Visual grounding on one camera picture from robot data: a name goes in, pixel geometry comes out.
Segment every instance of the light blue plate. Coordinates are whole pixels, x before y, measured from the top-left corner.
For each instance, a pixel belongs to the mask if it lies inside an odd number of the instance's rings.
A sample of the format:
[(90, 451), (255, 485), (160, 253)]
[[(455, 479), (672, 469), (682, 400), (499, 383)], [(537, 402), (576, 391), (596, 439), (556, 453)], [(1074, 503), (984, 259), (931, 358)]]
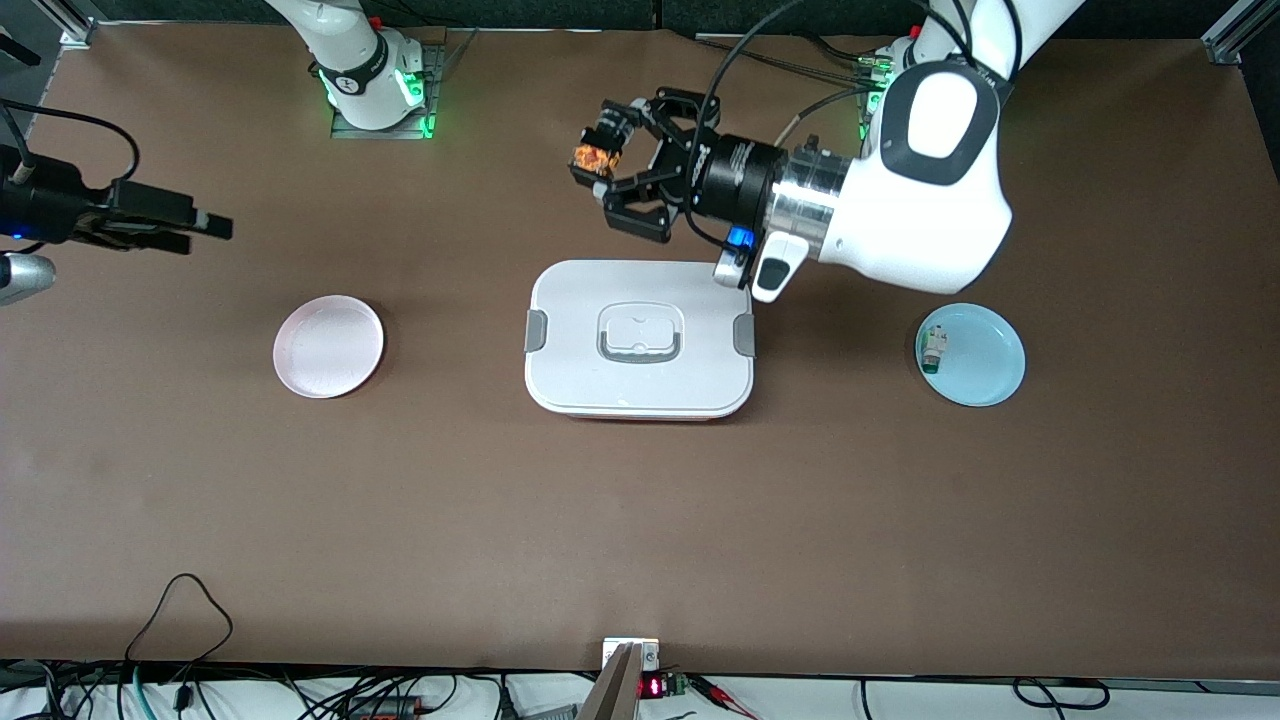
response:
[[(920, 354), (929, 328), (942, 325), (947, 348), (936, 374), (920, 370)], [(915, 333), (915, 369), (952, 402), (987, 407), (1009, 400), (1027, 374), (1027, 352), (1014, 327), (982, 305), (943, 305)]]

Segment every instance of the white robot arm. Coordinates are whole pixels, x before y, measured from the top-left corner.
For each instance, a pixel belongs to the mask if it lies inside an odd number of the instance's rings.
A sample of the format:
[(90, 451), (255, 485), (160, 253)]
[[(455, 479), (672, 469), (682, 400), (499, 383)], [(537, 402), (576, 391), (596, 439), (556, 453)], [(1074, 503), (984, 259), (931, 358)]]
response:
[(384, 129), (425, 101), (412, 82), (422, 45), (392, 28), (374, 29), (360, 0), (266, 0), (316, 59), (329, 101), (352, 126)]
[[(925, 292), (959, 292), (991, 261), (1012, 218), (996, 161), (1009, 81), (1083, 3), (932, 0), (919, 37), (877, 54), (886, 87), (856, 159), (814, 142), (788, 152), (721, 136), (716, 99), (701, 127), (682, 129), (672, 120), (699, 118), (704, 96), (660, 88), (626, 106), (605, 101), (570, 169), (614, 229), (667, 242), (681, 213), (735, 225), (716, 279), (750, 282), (763, 302), (776, 300), (806, 259)], [(956, 29), (966, 26), (972, 37)], [(658, 151), (646, 172), (614, 178), (637, 127), (658, 138)], [(664, 206), (636, 209), (655, 200)]]

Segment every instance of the table surface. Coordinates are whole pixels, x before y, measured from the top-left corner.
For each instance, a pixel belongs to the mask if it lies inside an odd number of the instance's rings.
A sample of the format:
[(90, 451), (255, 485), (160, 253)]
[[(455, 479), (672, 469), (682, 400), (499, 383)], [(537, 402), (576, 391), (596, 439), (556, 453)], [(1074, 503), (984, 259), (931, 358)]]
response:
[[(712, 259), (608, 231), (564, 169), (577, 133), (719, 58), (483, 33), (435, 140), (358, 142), (328, 138), (288, 28), (104, 27), (67, 53), (47, 104), (128, 127), (137, 179), (236, 238), (51, 247), (58, 286), (0, 313), (4, 655), (119, 656), (189, 570), (236, 618), (224, 660), (572, 669), (635, 633), (694, 670), (1280, 679), (1280, 187), (1239, 72), (1196, 41), (1052, 42), (1006, 108), (1015, 219), (970, 290), (808, 265), (758, 307), (736, 415), (549, 414), (521, 375), (543, 269)], [(742, 60), (722, 127), (773, 137), (829, 91)], [(804, 131), (852, 152), (852, 105)], [(55, 119), (32, 143), (91, 183), (127, 161)], [(389, 347), (358, 392), (303, 400), (271, 342), (328, 293), (375, 306)], [(910, 368), (952, 300), (1027, 345), (1004, 405)], [(140, 655), (219, 632), (183, 588)]]

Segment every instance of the plate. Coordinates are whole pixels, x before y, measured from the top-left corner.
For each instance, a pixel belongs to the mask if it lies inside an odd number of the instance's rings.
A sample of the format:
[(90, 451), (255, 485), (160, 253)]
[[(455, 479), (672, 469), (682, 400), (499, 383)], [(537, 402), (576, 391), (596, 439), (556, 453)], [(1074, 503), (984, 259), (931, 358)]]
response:
[(383, 323), (372, 307), (346, 295), (317, 297), (280, 325), (275, 374), (302, 397), (338, 397), (374, 374), (383, 345)]
[[(942, 325), (947, 347), (938, 372), (920, 370), (922, 350), (929, 328)], [(938, 307), (915, 333), (915, 369), (942, 397), (970, 407), (1009, 400), (1023, 384), (1027, 352), (1009, 320), (982, 305), (956, 302)]]

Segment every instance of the white floor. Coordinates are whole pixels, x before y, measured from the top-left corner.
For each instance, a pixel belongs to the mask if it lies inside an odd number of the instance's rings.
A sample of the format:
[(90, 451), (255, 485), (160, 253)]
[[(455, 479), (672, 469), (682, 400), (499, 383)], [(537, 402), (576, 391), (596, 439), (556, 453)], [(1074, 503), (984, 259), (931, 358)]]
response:
[[(858, 701), (858, 684), (850, 680), (718, 678), (717, 684), (736, 696), (762, 720), (864, 720)], [(307, 680), (298, 683), (303, 692), (323, 697), (349, 687), (352, 680)], [(232, 680), (202, 683), (214, 711), (214, 720), (294, 720), (305, 708), (298, 698), (278, 683), (266, 680)], [(448, 694), (448, 676), (425, 678), (412, 693), (434, 705)], [(508, 675), (508, 685), (522, 716), (581, 703), (590, 683), (568, 674)], [(157, 720), (175, 720), (172, 710), (177, 684), (146, 685), (143, 692)], [(1096, 691), (1060, 691), (1060, 701), (1092, 702)], [(146, 720), (132, 687), (124, 688), (124, 720)], [(78, 702), (77, 691), (65, 698), (70, 710)], [(872, 682), (868, 687), (872, 716), (876, 720), (1055, 720), (1052, 710), (1028, 707), (1014, 697), (1007, 685), (973, 685), (911, 683), (901, 680)], [(458, 692), (433, 720), (493, 720), (497, 689), (493, 683), (460, 679)], [(0, 696), (0, 720), (13, 720), (45, 708), (42, 688)], [(696, 712), (691, 720), (741, 720), (713, 707), (696, 694), (671, 697), (640, 703), (641, 720), (667, 720), (685, 712)], [(187, 720), (209, 720), (197, 702), (183, 716)], [(1112, 691), (1111, 703), (1098, 711), (1066, 711), (1075, 720), (1274, 720), (1280, 717), (1280, 697), (1207, 694), (1160, 691)], [(115, 687), (102, 687), (93, 693), (93, 707), (81, 712), (79, 720), (113, 720), (116, 717)]]

